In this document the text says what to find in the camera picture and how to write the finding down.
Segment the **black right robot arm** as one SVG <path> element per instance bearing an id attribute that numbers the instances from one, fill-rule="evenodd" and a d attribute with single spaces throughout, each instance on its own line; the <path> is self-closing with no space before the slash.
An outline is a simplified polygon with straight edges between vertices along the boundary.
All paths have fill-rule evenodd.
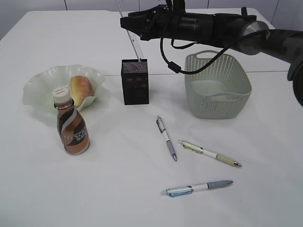
<path id="1" fill-rule="evenodd" d="M 168 1 L 145 11 L 129 13 L 120 19 L 120 26 L 141 40 L 165 38 L 189 41 L 191 45 L 203 44 L 221 48 L 206 65 L 195 71 L 184 71 L 169 61 L 160 47 L 162 58 L 175 73 L 194 75 L 208 68 L 225 51 L 233 49 L 246 55 L 260 52 L 290 64 L 287 79 L 293 83 L 294 96 L 303 103 L 303 33 L 295 30 L 269 29 L 245 7 L 240 14 L 198 14 L 185 11 L 185 4 Z"/>

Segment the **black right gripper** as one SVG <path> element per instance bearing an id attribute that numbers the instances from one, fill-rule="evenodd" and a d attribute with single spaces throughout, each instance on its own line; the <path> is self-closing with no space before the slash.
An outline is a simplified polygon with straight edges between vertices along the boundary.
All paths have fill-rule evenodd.
<path id="1" fill-rule="evenodd" d="M 144 41 L 164 37 L 214 47 L 226 47 L 243 36 L 246 27 L 256 21 L 255 15 L 245 14 L 183 13 L 174 15 L 168 10 L 161 10 L 157 16 L 154 15 L 153 10 L 145 10 L 129 13 L 120 19 L 120 25 Z"/>

